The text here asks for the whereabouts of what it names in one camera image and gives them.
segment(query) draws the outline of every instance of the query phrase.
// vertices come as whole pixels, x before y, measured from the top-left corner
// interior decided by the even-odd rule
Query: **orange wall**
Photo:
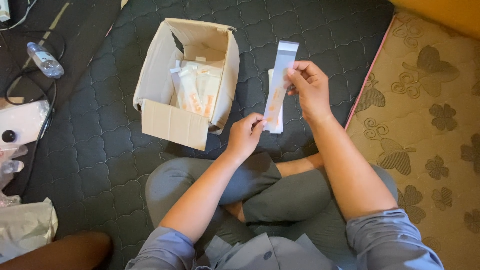
[[[480,39],[480,0],[390,0],[460,33]]]

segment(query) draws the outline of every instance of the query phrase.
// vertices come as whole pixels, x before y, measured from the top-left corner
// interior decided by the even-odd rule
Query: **hand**
[[[311,61],[295,61],[287,71],[288,83],[294,87],[288,95],[298,94],[303,117],[311,126],[333,117],[328,98],[328,77]]]
[[[244,162],[253,153],[260,140],[260,134],[266,123],[266,120],[262,120],[263,117],[263,115],[253,112],[233,123],[225,153]]]

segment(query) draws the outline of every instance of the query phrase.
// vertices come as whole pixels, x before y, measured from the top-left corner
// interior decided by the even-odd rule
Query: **black knob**
[[[17,134],[13,130],[5,130],[1,134],[1,139],[6,143],[11,143],[17,138]]]

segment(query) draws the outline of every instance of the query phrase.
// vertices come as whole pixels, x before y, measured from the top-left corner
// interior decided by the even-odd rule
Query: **black quilted mattress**
[[[122,269],[154,228],[144,196],[148,175],[176,157],[216,158],[233,122],[263,113],[279,40],[299,42],[297,59],[328,75],[332,111],[345,124],[393,12],[385,0],[129,0],[41,140],[24,202],[53,201],[57,237],[87,229],[110,234],[109,268]],[[225,130],[208,135],[205,152],[142,134],[132,106],[148,46],[167,17],[237,29],[235,100]],[[262,134],[258,151],[275,161],[317,151],[298,97],[285,98],[283,124],[281,134]]]

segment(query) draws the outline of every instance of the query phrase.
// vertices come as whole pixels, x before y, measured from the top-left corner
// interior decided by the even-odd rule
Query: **gray pants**
[[[145,195],[154,226],[212,162],[179,158],[163,163],[152,172]],[[373,169],[397,198],[391,176],[377,166]],[[243,211],[250,226],[218,207],[195,245],[200,253],[214,235],[234,245],[245,243],[263,232],[292,241],[306,233],[315,246],[338,266],[344,270],[356,268],[355,252],[347,243],[345,220],[323,171],[311,170],[282,178],[268,154],[251,156],[233,174],[219,205],[240,200],[244,201]]]

